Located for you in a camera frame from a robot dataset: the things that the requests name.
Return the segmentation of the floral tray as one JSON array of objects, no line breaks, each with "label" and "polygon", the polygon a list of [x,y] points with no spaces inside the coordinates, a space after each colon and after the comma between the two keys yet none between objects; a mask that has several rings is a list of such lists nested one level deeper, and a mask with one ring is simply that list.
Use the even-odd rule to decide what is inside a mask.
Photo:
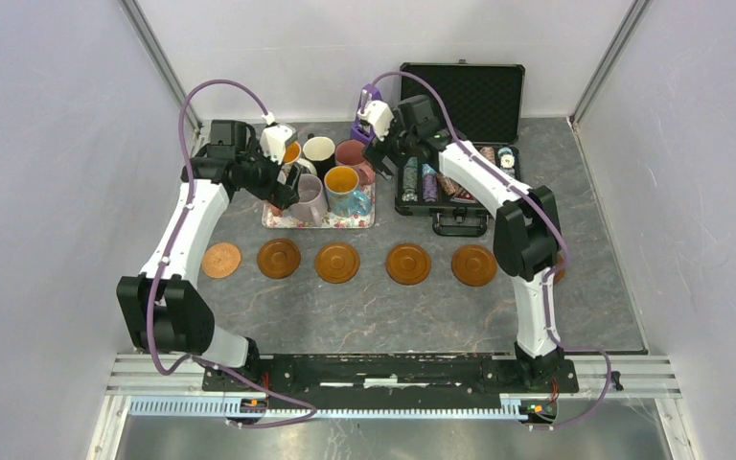
[{"label": "floral tray", "polygon": [[305,174],[298,187],[300,196],[309,201],[301,201],[278,214],[269,203],[264,205],[262,226],[269,229],[362,229],[369,228],[375,222],[376,209],[368,214],[354,213],[339,216],[328,210],[318,215],[311,208],[327,204],[326,190],[317,178]]}]

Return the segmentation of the pink mug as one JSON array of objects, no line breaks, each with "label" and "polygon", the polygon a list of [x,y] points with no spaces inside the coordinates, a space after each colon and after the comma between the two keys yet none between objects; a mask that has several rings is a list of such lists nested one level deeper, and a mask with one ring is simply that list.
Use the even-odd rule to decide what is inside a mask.
[{"label": "pink mug", "polygon": [[376,173],[363,155],[364,148],[358,140],[345,140],[336,145],[334,156],[338,166],[349,167],[357,173],[360,185],[370,185],[375,183]]}]

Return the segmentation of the blue mug orange inside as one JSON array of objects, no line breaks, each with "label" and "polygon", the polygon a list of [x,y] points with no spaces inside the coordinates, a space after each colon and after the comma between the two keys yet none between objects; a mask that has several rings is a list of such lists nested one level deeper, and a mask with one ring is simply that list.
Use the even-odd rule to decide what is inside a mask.
[{"label": "blue mug orange inside", "polygon": [[368,216],[373,210],[371,199],[360,189],[359,176],[347,166],[336,166],[324,177],[330,210],[339,217]]}]

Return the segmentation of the wooden coaster one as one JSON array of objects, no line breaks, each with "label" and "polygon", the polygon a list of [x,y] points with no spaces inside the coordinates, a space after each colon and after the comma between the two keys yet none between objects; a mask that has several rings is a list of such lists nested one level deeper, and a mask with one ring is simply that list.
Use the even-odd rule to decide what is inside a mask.
[{"label": "wooden coaster one", "polygon": [[286,238],[267,241],[257,255],[257,265],[267,278],[283,279],[299,267],[301,252],[298,245]]}]

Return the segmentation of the woven rattan coaster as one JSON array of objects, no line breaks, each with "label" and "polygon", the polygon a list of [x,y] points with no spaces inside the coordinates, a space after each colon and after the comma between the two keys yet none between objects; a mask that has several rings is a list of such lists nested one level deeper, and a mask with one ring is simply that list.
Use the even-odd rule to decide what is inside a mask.
[{"label": "woven rattan coaster", "polygon": [[201,260],[201,269],[210,278],[221,279],[234,273],[241,265],[242,253],[231,242],[210,246]]}]

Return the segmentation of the wooden coaster three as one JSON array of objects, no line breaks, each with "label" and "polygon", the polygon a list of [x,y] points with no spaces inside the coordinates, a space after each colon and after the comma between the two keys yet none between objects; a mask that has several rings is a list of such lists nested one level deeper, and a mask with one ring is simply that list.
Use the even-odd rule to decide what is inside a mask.
[{"label": "wooden coaster three", "polygon": [[356,249],[342,241],[323,245],[315,256],[314,268],[318,276],[330,284],[342,284],[351,280],[360,267]]}]

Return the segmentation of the wooden coaster four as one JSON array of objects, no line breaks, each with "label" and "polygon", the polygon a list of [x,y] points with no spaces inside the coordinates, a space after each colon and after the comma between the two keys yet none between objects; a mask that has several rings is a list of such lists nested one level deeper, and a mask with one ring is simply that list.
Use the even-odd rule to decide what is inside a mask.
[{"label": "wooden coaster four", "polygon": [[400,243],[389,250],[385,268],[393,281],[412,286],[427,278],[431,270],[431,259],[420,245]]}]

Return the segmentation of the wooden coaster two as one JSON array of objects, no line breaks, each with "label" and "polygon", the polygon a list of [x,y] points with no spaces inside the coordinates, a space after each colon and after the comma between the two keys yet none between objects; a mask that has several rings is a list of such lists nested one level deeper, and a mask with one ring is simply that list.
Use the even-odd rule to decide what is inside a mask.
[{"label": "wooden coaster two", "polygon": [[452,255],[451,270],[454,277],[470,287],[489,284],[497,273],[494,254],[479,244],[466,244]]}]

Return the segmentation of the wooden coaster five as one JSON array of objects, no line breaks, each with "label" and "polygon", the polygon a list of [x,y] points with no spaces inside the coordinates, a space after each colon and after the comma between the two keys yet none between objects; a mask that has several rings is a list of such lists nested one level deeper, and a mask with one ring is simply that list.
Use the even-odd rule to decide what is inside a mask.
[{"label": "wooden coaster five", "polygon": [[558,258],[557,258],[557,264],[555,266],[556,272],[554,274],[554,284],[558,284],[564,278],[565,273],[566,273],[565,267],[566,267],[566,263],[565,263],[564,255],[562,253],[559,253]]}]

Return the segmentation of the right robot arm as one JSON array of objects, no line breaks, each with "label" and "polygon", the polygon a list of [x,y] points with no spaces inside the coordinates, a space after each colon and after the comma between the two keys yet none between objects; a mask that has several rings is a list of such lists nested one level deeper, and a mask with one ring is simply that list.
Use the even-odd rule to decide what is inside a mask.
[{"label": "right robot arm", "polygon": [[515,376],[528,391],[548,384],[564,361],[554,324],[554,278],[564,247],[553,192],[505,174],[455,129],[439,98],[415,96],[396,107],[361,102],[359,123],[374,132],[365,157],[389,175],[410,157],[456,181],[494,217],[493,254],[510,277],[517,304]]}]

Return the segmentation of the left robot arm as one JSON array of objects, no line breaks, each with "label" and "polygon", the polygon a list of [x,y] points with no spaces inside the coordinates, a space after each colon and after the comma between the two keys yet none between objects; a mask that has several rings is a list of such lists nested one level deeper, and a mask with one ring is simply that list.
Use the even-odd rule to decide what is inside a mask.
[{"label": "left robot arm", "polygon": [[240,390],[262,380],[253,340],[229,333],[196,289],[204,251],[234,193],[247,191],[286,209],[299,200],[300,169],[283,172],[294,127],[272,123],[257,132],[242,121],[214,121],[210,139],[180,176],[179,197],[139,274],[120,279],[116,293],[133,346],[149,354],[183,353],[226,367]]}]

